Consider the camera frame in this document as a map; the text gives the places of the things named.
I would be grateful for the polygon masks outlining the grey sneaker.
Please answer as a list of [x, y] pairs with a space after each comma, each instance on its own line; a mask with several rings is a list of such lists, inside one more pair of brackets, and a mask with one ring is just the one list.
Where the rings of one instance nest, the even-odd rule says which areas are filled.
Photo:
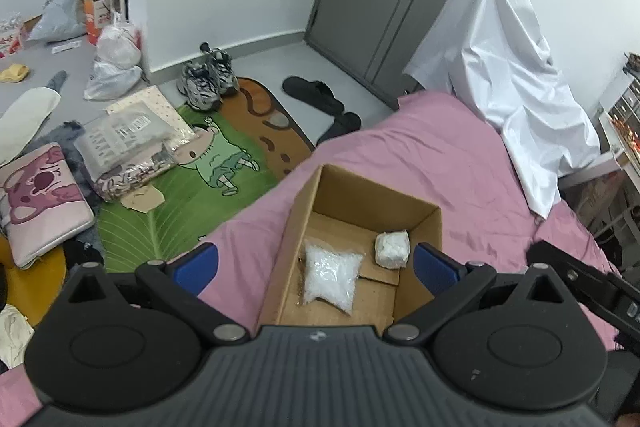
[[222, 103], [214, 80], [203, 64], [194, 62], [184, 64], [177, 80], [177, 90], [186, 98], [186, 104], [195, 112], [206, 113], [217, 110]]
[[212, 48], [203, 42], [200, 50], [204, 57], [204, 64], [213, 79], [220, 96], [232, 96], [239, 93], [239, 80], [232, 69], [231, 57], [219, 48]]

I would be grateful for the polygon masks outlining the brown cardboard box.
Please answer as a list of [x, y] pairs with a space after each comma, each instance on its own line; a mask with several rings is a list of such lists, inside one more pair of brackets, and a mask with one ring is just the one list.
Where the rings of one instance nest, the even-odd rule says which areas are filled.
[[[412, 247], [442, 247], [442, 210], [341, 167], [316, 170], [294, 199], [258, 324], [387, 326], [433, 299], [413, 263], [387, 270], [374, 261], [376, 236], [406, 231]], [[363, 257], [352, 314], [322, 300], [303, 303], [305, 247]]]

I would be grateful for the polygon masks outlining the clear packaged fabric bundle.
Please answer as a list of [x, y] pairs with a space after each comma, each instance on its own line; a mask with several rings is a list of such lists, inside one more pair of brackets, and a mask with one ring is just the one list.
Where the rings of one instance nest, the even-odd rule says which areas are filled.
[[93, 191], [111, 202], [174, 168], [177, 150], [194, 139], [173, 110], [165, 119], [138, 102], [91, 121], [74, 147]]

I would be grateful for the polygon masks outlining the grey sneaker right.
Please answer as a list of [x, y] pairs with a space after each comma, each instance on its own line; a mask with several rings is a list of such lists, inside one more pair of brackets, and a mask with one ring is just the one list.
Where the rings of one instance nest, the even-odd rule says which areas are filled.
[[212, 48], [203, 42], [200, 50], [204, 57], [204, 64], [213, 79], [220, 96], [232, 96], [239, 93], [239, 80], [232, 69], [231, 57], [219, 48]]

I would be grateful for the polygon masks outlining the black slipper near bed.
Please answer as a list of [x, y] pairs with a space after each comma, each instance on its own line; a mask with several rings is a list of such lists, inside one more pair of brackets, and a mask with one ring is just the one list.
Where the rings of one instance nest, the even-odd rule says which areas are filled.
[[338, 138], [339, 136], [359, 131], [361, 126], [361, 118], [355, 113], [347, 112], [336, 116], [329, 129], [320, 135], [317, 144], [320, 145], [323, 142]]

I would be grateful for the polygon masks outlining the grey plastic mailer bag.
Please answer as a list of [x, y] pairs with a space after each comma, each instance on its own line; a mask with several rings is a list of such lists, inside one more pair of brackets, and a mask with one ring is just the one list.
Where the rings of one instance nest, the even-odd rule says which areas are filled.
[[85, 35], [84, 0], [52, 0], [29, 33], [29, 41], [62, 42]]

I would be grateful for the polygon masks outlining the clear bag of white filling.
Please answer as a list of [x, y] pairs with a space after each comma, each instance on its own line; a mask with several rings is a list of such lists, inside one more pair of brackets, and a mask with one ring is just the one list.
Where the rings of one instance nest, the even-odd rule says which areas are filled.
[[352, 314], [363, 255], [334, 251], [314, 242], [305, 243], [304, 254], [302, 303], [309, 305], [314, 300], [322, 300], [347, 315]]

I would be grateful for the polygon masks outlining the green cartoon floor rug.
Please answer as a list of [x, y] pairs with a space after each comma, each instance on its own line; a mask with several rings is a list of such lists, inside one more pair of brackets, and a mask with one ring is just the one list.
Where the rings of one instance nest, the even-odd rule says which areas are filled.
[[183, 105], [178, 113], [195, 138], [179, 150], [175, 167], [152, 180], [160, 205], [139, 212], [110, 202], [98, 213], [107, 271], [131, 272], [146, 260], [190, 251], [314, 151], [282, 104], [254, 79], [241, 79], [239, 94], [219, 110], [198, 113]]

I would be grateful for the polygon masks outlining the grey sneaker left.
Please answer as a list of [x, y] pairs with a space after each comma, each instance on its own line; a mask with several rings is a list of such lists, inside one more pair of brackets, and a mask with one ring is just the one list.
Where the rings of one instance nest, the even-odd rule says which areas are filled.
[[186, 104], [195, 112], [206, 113], [217, 110], [222, 103], [214, 80], [203, 64], [194, 62], [184, 64], [177, 80], [177, 90], [186, 98]]

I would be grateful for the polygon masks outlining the orange cardboard box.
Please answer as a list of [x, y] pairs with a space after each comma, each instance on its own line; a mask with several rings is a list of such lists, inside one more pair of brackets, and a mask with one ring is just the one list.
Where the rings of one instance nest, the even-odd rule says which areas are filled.
[[95, 46], [102, 29], [112, 20], [110, 0], [84, 0], [88, 41]]

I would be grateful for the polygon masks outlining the pink cartoon cushion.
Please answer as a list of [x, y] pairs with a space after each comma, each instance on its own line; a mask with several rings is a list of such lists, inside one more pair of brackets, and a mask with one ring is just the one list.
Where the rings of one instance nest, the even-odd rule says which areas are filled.
[[96, 218], [58, 143], [49, 143], [1, 168], [1, 228], [14, 265], [26, 270]]

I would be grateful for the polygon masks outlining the black slipper near door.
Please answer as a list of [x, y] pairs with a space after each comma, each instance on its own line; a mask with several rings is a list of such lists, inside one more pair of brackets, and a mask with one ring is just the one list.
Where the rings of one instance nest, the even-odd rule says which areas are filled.
[[332, 90], [322, 81], [308, 81], [291, 76], [282, 82], [283, 91], [295, 100], [304, 102], [326, 115], [337, 117], [344, 113], [345, 106], [335, 98]]

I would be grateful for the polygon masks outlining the white drawer shelf unit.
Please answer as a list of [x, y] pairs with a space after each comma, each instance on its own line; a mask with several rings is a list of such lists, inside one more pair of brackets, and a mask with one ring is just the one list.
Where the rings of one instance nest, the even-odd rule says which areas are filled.
[[639, 54], [628, 52], [599, 101], [599, 122], [618, 167], [639, 191]]

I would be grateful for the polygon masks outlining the cream insole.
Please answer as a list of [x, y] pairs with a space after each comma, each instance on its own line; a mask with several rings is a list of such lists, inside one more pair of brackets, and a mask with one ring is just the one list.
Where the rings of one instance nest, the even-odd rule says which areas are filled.
[[60, 101], [58, 92], [40, 87], [23, 93], [6, 110], [0, 120], [2, 166], [24, 150]]

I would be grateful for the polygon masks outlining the small white wrapped bundle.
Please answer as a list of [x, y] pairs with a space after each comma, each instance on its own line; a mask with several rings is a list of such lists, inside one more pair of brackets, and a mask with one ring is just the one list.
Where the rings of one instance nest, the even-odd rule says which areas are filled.
[[384, 269], [405, 268], [411, 253], [409, 233], [404, 231], [381, 233], [374, 242], [375, 262]]

